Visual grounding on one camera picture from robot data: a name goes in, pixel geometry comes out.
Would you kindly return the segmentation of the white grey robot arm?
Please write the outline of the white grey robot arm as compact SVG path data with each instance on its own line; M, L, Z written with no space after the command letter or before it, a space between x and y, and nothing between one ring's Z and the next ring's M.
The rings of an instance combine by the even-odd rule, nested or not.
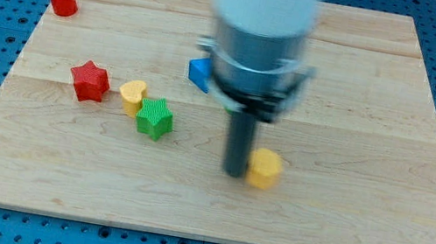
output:
M200 41L209 93L230 111L274 122L313 77L304 57L321 0L212 1L214 34Z

